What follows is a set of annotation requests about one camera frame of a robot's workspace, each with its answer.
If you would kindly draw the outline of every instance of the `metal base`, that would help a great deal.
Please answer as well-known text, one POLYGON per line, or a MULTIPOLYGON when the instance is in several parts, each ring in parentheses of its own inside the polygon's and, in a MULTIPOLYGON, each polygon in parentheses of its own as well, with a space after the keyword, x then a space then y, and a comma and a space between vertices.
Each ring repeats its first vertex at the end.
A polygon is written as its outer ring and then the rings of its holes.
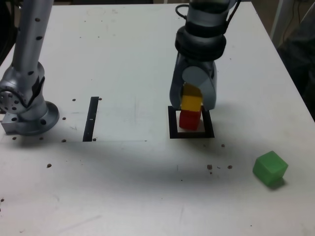
POLYGON ((59 111, 57 106, 51 102, 46 101, 46 105, 48 108, 46 114, 37 120, 19 120, 17 115, 6 113, 1 123, 5 132, 30 136, 50 130, 59 120, 59 111))

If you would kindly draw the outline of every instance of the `black tape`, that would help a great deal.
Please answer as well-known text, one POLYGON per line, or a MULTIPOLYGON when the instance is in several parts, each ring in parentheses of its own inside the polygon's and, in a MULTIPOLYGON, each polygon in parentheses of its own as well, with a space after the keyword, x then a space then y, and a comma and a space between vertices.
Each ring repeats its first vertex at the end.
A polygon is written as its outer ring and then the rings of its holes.
POLYGON ((214 138, 215 134, 213 132, 212 122, 209 111, 206 111, 203 106, 202 108, 202 118, 205 132, 178 132, 177 121, 176 121, 176 111, 180 109, 175 109, 172 106, 168 106, 168 125, 169 125, 169 138, 170 139, 204 139, 204 138, 214 138))
POLYGON ((92 142, 94 124, 96 120, 98 106, 98 97, 91 97, 90 106, 88 111, 87 122, 85 123, 85 129, 83 134, 83 142, 92 142))

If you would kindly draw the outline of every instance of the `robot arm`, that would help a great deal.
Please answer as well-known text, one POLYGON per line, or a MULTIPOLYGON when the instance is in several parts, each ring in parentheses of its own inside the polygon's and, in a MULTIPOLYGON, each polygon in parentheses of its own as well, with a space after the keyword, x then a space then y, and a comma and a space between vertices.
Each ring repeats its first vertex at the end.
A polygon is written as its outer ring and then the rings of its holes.
POLYGON ((229 10, 236 0, 191 0, 189 5, 179 5, 176 12, 186 19, 176 35, 175 47, 178 51, 173 80, 170 89, 170 101, 179 109, 182 103, 183 86, 191 84, 200 89, 202 103, 206 110, 216 104, 217 70, 214 60, 224 52, 226 39, 224 34, 240 0, 228 20, 229 10), (187 6, 187 16, 178 12, 178 8, 187 6))
POLYGON ((0 81, 6 133, 35 135, 52 128, 58 108, 44 100, 44 68, 38 62, 54 0, 25 0, 13 62, 0 81))
MULTIPOLYGON (((217 71, 214 60, 223 54, 224 33, 236 0, 192 0, 185 26, 176 36, 178 50, 170 100, 181 106, 184 83, 200 89, 207 110, 216 102, 217 71)), ((25 0, 12 65, 0 81, 0 107, 6 111, 6 133, 35 135, 51 129, 59 119, 58 108, 44 100, 44 68, 38 62, 54 0, 25 0)))

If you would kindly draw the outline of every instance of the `table surface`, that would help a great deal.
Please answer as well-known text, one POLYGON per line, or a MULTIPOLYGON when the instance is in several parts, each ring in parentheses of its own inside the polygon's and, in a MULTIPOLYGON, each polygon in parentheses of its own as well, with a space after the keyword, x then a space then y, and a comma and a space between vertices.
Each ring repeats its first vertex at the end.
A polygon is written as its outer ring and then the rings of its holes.
POLYGON ((44 97, 66 120, 16 140, 0 129, 1 235, 315 234, 315 125, 251 3, 216 61, 215 138, 169 139, 183 24, 172 4, 53 7, 44 97), (92 96, 97 141, 82 142, 92 96), (252 174, 271 150, 289 164, 276 190, 252 174))

